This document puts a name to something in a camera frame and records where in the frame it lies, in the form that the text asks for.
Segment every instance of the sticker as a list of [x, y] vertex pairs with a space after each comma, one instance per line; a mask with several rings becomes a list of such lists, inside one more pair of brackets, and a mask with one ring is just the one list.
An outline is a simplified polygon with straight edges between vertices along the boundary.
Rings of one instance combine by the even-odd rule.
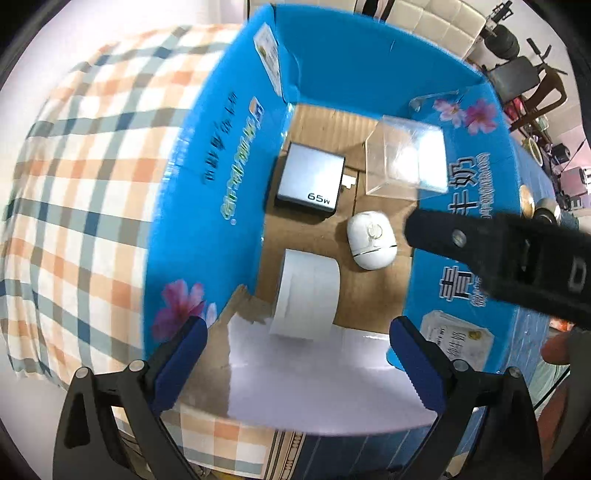
[[283, 97], [281, 91], [281, 72], [279, 70], [279, 54], [277, 52], [277, 40], [273, 36], [271, 27], [264, 23], [256, 32], [254, 37], [256, 51], [258, 52], [262, 64], [267, 71], [267, 75], [273, 84], [275, 93]]
[[450, 360], [465, 360], [477, 371], [484, 369], [495, 339], [489, 330], [441, 310], [433, 310], [423, 317], [421, 334], [438, 344]]

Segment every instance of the white sofa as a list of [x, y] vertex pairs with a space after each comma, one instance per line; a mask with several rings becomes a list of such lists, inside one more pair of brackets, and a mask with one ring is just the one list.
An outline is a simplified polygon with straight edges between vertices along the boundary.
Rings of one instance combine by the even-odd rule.
[[[361, 12], [366, 0], [273, 0], [271, 3], [320, 5]], [[268, 0], [250, 0], [251, 15]], [[386, 10], [388, 0], [379, 0], [376, 16]], [[426, 38], [460, 58], [474, 45], [486, 18], [462, 0], [395, 0], [386, 22]]]

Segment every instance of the product logo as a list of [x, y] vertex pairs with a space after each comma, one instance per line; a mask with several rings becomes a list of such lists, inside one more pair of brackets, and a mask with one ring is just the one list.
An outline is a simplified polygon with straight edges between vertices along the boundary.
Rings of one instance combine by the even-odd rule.
[[265, 113], [265, 109], [262, 107], [262, 105], [259, 103], [256, 97], [252, 97], [251, 104], [249, 105], [248, 109], [250, 110], [250, 113], [256, 120], [257, 128], [260, 128], [262, 116], [263, 113]]
[[315, 200], [318, 203], [325, 203], [327, 205], [330, 205], [330, 200], [329, 199], [325, 199], [322, 197], [322, 195], [316, 195], [315, 193], [309, 193], [308, 194], [308, 200]]

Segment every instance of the plaid tablecloth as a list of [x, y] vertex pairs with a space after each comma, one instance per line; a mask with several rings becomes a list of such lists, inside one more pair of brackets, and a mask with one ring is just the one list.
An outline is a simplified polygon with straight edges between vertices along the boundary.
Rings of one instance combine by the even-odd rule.
[[[81, 365], [100, 374], [142, 357], [160, 180], [239, 28], [175, 27], [105, 46], [51, 93], [21, 150], [2, 238], [0, 327], [18, 374], [67, 388]], [[189, 460], [254, 478], [287, 480], [303, 440], [184, 405], [163, 419]]]

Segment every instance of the blue gripper pad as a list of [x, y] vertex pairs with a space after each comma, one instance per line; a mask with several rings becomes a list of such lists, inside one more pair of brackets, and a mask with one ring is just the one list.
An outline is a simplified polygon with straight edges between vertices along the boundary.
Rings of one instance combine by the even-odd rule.
[[194, 317], [190, 328], [182, 328], [175, 336], [175, 350], [162, 366], [154, 384], [152, 411], [157, 417], [173, 408], [195, 363], [207, 344], [207, 325], [202, 318]]
[[[432, 342], [427, 342], [416, 327], [406, 317], [397, 317], [390, 324], [390, 345], [404, 367], [410, 381], [413, 384], [423, 406], [441, 415], [446, 408], [446, 380], [442, 378], [438, 369], [445, 367], [443, 359], [438, 358], [437, 352], [432, 346], [439, 347]], [[445, 354], [439, 350], [446, 362], [449, 362]]]

